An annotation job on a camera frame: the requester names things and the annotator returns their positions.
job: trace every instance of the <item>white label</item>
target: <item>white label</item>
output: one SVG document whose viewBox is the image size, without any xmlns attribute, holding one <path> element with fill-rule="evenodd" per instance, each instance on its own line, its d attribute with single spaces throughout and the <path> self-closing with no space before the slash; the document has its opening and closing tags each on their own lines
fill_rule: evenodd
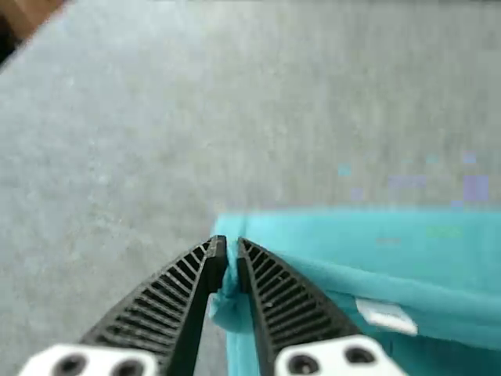
<svg viewBox="0 0 501 376">
<path fill-rule="evenodd" d="M 416 323 L 398 305 L 359 298 L 355 299 L 355 303 L 369 324 L 387 327 L 404 334 L 417 334 Z"/>
</svg>

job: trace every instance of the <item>wooden object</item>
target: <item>wooden object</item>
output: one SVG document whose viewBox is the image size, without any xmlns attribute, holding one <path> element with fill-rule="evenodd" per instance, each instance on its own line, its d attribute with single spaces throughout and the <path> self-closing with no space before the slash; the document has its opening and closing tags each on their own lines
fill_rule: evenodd
<svg viewBox="0 0 501 376">
<path fill-rule="evenodd" d="M 0 0 L 0 12 L 19 39 L 26 39 L 64 0 Z"/>
</svg>

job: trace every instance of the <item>teal cloth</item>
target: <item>teal cloth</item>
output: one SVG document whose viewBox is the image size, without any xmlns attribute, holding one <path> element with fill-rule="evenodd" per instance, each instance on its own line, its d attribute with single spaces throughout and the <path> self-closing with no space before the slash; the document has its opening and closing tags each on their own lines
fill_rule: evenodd
<svg viewBox="0 0 501 376">
<path fill-rule="evenodd" d="M 309 278 L 411 375 L 501 373 L 501 213 L 285 211 L 222 215 L 229 268 L 210 315 L 226 329 L 229 376 L 259 375 L 248 297 L 237 290 L 239 237 Z M 409 337 L 368 325 L 355 297 L 399 304 Z"/>
</svg>

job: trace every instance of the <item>gray floor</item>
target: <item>gray floor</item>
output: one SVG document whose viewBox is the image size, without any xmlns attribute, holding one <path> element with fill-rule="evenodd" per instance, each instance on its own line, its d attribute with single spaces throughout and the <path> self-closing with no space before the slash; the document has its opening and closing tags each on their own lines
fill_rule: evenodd
<svg viewBox="0 0 501 376">
<path fill-rule="evenodd" d="M 0 73 L 2 374 L 78 338 L 220 212 L 448 207 L 463 175 L 489 175 L 470 206 L 499 203 L 500 18 L 473 2 L 68 6 Z M 224 334 L 204 335 L 196 374 L 225 374 Z"/>
</svg>

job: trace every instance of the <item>ribbed gripper pad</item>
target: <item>ribbed gripper pad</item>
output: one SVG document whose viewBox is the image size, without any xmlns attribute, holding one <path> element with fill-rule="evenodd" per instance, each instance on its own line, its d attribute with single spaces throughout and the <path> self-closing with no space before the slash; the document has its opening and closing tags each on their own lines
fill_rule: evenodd
<svg viewBox="0 0 501 376">
<path fill-rule="evenodd" d="M 182 364 L 194 357 L 194 367 L 208 295 L 222 284 L 225 251 L 224 237 L 197 245 L 113 307 L 81 343 L 146 350 L 162 374 L 190 374 Z"/>
<path fill-rule="evenodd" d="M 273 375 L 274 360 L 287 346 L 359 333 L 314 284 L 263 247 L 240 239 L 238 268 L 250 295 L 261 376 Z"/>
</svg>

